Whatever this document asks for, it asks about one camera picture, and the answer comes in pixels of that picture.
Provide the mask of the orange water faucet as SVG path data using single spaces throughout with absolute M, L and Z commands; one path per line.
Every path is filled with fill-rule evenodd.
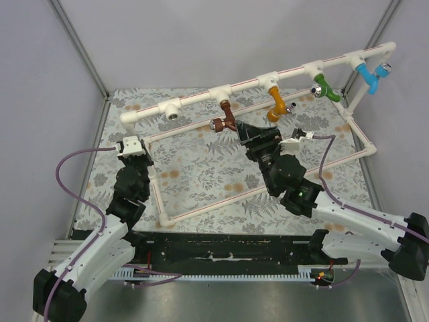
M 272 122 L 278 122 L 283 115 L 287 115 L 292 112 L 296 107 L 295 102 L 287 105 L 285 101 L 281 98 L 279 88 L 274 86 L 268 90 L 268 93 L 274 99 L 275 105 L 267 112 L 267 119 Z

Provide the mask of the brown water faucet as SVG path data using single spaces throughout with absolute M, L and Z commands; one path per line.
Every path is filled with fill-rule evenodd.
M 230 102 L 228 100 L 221 101 L 219 103 L 219 106 L 223 110 L 225 117 L 223 119 L 221 118 L 212 119 L 209 123 L 210 129 L 215 133 L 219 133 L 224 129 L 237 131 L 236 120 L 231 111 Z

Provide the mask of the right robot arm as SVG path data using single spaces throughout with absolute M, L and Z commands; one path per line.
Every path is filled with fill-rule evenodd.
M 256 127 L 236 121 L 236 132 L 246 156 L 256 162 L 269 195 L 297 216 L 326 217 L 356 233 L 341 235 L 319 229 L 308 246 L 319 262 L 384 259 L 395 273 L 423 281 L 428 268 L 428 221 L 417 213 L 408 217 L 362 208 L 334 195 L 326 181 L 306 179 L 306 168 L 296 157 L 302 140 L 317 140 L 311 131 L 296 128 L 282 139 L 277 127 Z

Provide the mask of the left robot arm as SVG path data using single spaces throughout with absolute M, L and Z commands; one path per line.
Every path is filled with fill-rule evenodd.
M 100 213 L 101 223 L 63 262 L 34 278 L 33 310 L 45 321 L 80 321 L 90 298 L 134 258 L 143 239 L 133 227 L 150 196 L 154 162 L 138 136 L 123 138 L 115 150 L 124 166 L 107 210 Z

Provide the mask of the green water faucet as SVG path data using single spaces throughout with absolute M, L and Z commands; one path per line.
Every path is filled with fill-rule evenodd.
M 320 73 L 314 77 L 315 84 L 310 89 L 310 93 L 316 97 L 327 97 L 329 100 L 335 103 L 339 103 L 341 101 L 341 96 L 336 94 L 331 86 L 325 80 L 324 74 Z

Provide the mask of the blue water faucet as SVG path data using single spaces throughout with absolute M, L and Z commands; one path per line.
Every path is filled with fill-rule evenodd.
M 362 63 L 355 69 L 362 77 L 365 83 L 369 86 L 368 93 L 374 95 L 379 86 L 379 80 L 385 78 L 391 73 L 391 65 L 383 62 L 379 64 L 373 72 L 369 72 L 367 65 Z

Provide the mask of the floral patterned table mat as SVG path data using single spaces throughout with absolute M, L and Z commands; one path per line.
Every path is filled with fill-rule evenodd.
M 123 139 L 120 114 L 137 111 L 160 101 L 194 94 L 194 89 L 126 89 L 111 95 L 110 109 L 101 137 L 104 148 Z M 300 163 L 312 171 L 310 180 L 326 181 L 330 191 L 364 207 L 371 205 L 361 165 L 354 160 L 335 168 L 330 161 L 356 150 L 350 127 L 327 99 L 299 97 L 290 115 L 280 119 L 284 137 L 299 127 L 318 135 L 302 144 Z M 166 213 L 175 217 L 263 186 L 256 163 L 231 131 L 214 133 L 202 126 L 149 145 L 155 162 L 160 193 Z M 113 185 L 122 163 L 113 152 L 100 152 L 95 158 L 82 205 L 74 222 L 76 230 L 93 229 L 113 196 Z M 344 226 L 333 221 L 309 219 L 288 213 L 276 199 L 262 193 L 197 215 L 170 226 L 172 231 L 197 233 L 249 233 L 310 235 L 316 229 L 338 232 Z

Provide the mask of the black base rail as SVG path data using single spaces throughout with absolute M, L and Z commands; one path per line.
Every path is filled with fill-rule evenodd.
M 299 266 L 346 265 L 316 250 L 310 235 L 138 232 L 143 239 L 127 264 L 153 271 L 292 273 Z

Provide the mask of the aluminium frame profile left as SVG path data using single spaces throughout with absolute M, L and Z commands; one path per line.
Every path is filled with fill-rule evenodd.
M 75 27 L 73 26 L 73 23 L 71 19 L 69 18 L 63 4 L 59 0 L 47 0 L 48 4 L 52 8 L 54 14 L 58 18 L 58 21 L 60 22 L 62 28 L 64 29 L 66 35 L 68 36 L 69 40 L 71 41 L 74 49 L 76 50 L 77 54 L 79 55 L 80 59 L 82 60 L 84 67 L 86 68 L 87 72 L 90 74 L 93 82 L 95 83 L 98 91 L 103 96 L 104 100 L 107 100 L 110 97 L 110 92 L 104 82 L 102 81 L 102 78 L 100 74 L 98 73 L 92 59 L 90 58 L 90 55 L 88 54 L 82 40 L 80 39 L 80 36 L 78 35 Z

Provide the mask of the aluminium frame profile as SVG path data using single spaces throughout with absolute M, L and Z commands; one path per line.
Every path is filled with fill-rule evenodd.
M 80 36 L 78 35 L 75 27 L 73 26 L 73 23 L 71 19 L 69 18 L 63 4 L 59 0 L 47 0 L 48 4 L 52 8 L 54 14 L 58 18 L 58 21 L 60 22 L 62 28 L 64 29 L 66 35 L 68 36 L 69 40 L 71 41 L 74 49 L 76 50 L 77 54 L 79 55 L 80 59 L 82 60 L 84 67 L 86 68 L 87 72 L 90 74 L 93 82 L 95 83 L 98 91 L 103 96 L 104 100 L 107 100 L 110 97 L 110 92 L 104 82 L 102 81 L 102 78 L 100 74 L 98 73 L 92 59 L 90 58 L 90 55 L 88 54 L 82 40 L 80 39 Z
M 389 1 L 366 44 L 366 48 L 374 47 L 380 41 L 402 3 L 402 0 Z

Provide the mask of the aluminium frame profile right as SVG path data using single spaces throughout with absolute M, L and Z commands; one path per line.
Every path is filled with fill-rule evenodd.
M 402 3 L 402 0 L 389 1 L 366 44 L 366 48 L 374 47 L 380 41 Z

